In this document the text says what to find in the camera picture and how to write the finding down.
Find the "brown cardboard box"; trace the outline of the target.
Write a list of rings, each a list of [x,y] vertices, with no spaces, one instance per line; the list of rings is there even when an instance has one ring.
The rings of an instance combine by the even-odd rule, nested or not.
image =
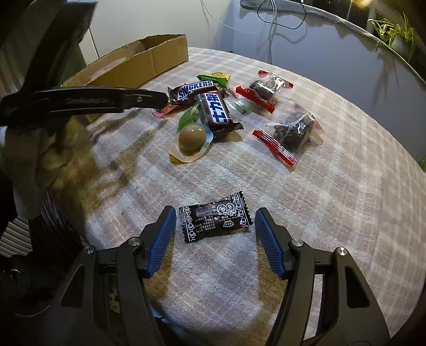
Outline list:
[[[91,89],[115,99],[113,89],[137,89],[189,59],[183,34],[151,35],[104,55],[69,77],[62,87]]]

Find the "Snickers bar English label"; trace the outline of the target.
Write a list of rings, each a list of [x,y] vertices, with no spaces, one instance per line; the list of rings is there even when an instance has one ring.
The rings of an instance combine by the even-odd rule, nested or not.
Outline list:
[[[183,84],[173,89],[167,88],[169,101],[173,105],[192,105],[196,96],[206,92],[217,91],[219,84],[216,81],[206,80],[190,84]]]

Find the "black candy wrapper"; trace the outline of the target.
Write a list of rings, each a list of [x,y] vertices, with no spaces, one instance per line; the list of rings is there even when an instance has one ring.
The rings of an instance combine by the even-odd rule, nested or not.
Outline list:
[[[186,243],[247,229],[253,224],[242,191],[214,202],[180,207],[179,217]]]

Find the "yellow green candy packet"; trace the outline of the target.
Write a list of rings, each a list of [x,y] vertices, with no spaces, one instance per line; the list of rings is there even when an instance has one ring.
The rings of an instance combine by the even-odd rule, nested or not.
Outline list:
[[[220,86],[226,87],[231,79],[229,73],[214,72],[214,73],[201,73],[196,76],[199,81],[211,80],[217,82]]]

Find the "plaid tablecloth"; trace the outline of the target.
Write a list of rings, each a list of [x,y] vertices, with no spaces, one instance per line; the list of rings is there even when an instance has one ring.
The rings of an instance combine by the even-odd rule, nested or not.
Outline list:
[[[166,205],[242,192],[250,213],[267,208],[310,246],[345,246],[395,334],[425,282],[425,173],[357,106],[291,71],[272,71],[294,85],[276,115],[299,104],[323,127],[323,143],[304,152],[294,170],[253,137],[269,121],[263,112],[240,116],[243,129],[201,159],[174,164],[168,150],[179,117],[130,110],[89,126],[89,141],[64,169],[55,200],[90,243],[110,248],[139,234]],[[207,345],[263,345],[285,290],[253,229],[193,244],[177,231],[146,287],[165,318]]]

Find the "brown jelly cup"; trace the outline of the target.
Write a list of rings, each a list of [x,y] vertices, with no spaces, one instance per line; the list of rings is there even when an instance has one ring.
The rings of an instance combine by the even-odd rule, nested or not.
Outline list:
[[[169,155],[183,163],[200,159],[214,139],[212,131],[198,123],[185,126],[169,147]]]

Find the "potted spider plant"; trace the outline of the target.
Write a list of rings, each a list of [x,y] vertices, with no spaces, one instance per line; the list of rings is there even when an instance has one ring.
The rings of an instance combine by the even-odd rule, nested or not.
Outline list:
[[[378,35],[375,50],[378,48],[389,48],[401,56],[407,63],[412,60],[419,44],[422,42],[418,32],[410,25],[405,14],[400,16],[402,23],[393,22],[387,18],[367,20],[372,24]]]

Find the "dark snack bag red seal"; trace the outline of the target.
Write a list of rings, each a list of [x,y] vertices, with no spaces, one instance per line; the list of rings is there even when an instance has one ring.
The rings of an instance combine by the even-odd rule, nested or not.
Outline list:
[[[275,73],[265,70],[258,71],[258,78],[246,88],[237,86],[235,92],[254,104],[264,108],[267,112],[275,110],[276,96],[284,89],[293,89],[294,84]]]

